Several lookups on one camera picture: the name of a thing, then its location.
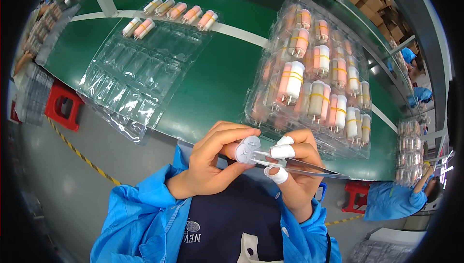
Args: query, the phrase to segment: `person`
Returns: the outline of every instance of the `person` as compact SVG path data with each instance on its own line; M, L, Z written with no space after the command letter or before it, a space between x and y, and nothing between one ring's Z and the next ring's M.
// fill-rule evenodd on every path
M426 174L414 187L410 188L397 185L392 181L372 183L367 195L364 220L404 218L418 212L426 203L436 200L442 193L443 186L438 177L433 178L433 171L434 167L429 167Z
M242 174L259 170L254 165L217 167L228 144L259 134L218 121L193 146L189 162L177 145L172 165L135 187L113 188L90 261L341 262L324 225L326 209L314 198L322 177L291 174L277 185L262 185ZM295 158L323 167L309 129L284 138L283 147ZM269 174L281 169L272 167Z
M414 87L414 96L417 97L417 100L420 103L429 103L433 101L432 91L424 87ZM414 102L414 98L412 96L407 97L409 105L411 107L415 107L416 103Z

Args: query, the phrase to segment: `yellow and black tape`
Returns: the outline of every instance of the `yellow and black tape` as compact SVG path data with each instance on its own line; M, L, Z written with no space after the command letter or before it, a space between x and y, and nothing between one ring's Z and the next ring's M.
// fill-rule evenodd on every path
M115 185L121 185L120 181L117 179L114 179L113 177L109 176L106 172L102 171L99 167L97 167L95 164L93 164L87 157L83 156L79 150L77 150L69 141L64 137L63 134L57 129L55 124L51 121L50 117L47 117L47 120L50 122L50 125L55 129L55 131L58 133L58 135L61 137L61 139L71 148L83 161L85 161L88 165L90 165L93 169L95 169L98 173L100 173L102 176L105 178L111 180L113 184Z
M347 221L352 221L352 220L356 220L356 219L359 219L359 218L362 218L364 216L364 214L362 215L358 215L356 217L351 217L351 218L348 218L348 219L343 219L343 220L340 220L340 221L333 221L333 222L330 222L330 223L325 223L326 226L330 226L330 225L337 225L339 223L345 223Z

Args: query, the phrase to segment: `blue anti-static coat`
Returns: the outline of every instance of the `blue anti-static coat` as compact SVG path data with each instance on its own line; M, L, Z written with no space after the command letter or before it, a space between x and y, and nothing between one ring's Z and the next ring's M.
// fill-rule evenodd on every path
M397 185L394 182L375 182L368 192L368 206L364 220L394 220L410 216L418 212L427 202L424 184L419 193L412 187Z
M164 182L186 169L177 146L172 165L166 165L135 187L120 185L113 188L108 216L90 252L90 261L176 262L192 198L176 200ZM276 196L278 192L275 186L270 195L277 197L282 213L280 225L285 262L325 262L328 244L324 225L326 209L313 199L313 215L299 224L283 203L282 196ZM334 238L330 241L330 262L341 262L337 241Z

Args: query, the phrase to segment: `gray floor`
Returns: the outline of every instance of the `gray floor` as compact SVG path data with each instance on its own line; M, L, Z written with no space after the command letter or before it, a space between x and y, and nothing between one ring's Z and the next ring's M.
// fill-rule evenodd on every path
M115 131L88 108L82 109L78 132L61 133L103 171L122 183L136 185L172 161L176 139L154 132L146 146L138 146ZM53 238L80 262L89 260L107 214L113 183L83 162L61 140L48 121L42 127L21 126L23 164L32 189L43 206ZM345 180L325 179L328 189L322 205L326 222L353 217L341 212L346 201ZM346 261L354 245L380 226L401 229L405 219L365 222L362 219L328 226Z

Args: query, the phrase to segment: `red stool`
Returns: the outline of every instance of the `red stool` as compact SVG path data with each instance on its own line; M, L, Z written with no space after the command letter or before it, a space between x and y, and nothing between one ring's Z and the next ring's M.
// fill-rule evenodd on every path
M368 182L367 185L363 185L363 183L357 181L347 182L347 184L345 185L345 191L349 193L348 207L341 209L341 211L364 214L366 211L361 211L359 210L359 208L368 204L368 192L370 185L371 182ZM358 207L354 208L357 193L363 194L364 196L359 197L358 201L356 202L356 205Z
M69 118L61 112L61 106L65 98L72 101L72 108ZM79 125L76 123L79 106L84 104L76 91L66 86L62 82L55 80L51 86L50 95L48 96L47 105L45 106L45 115L60 123L63 127L78 131Z

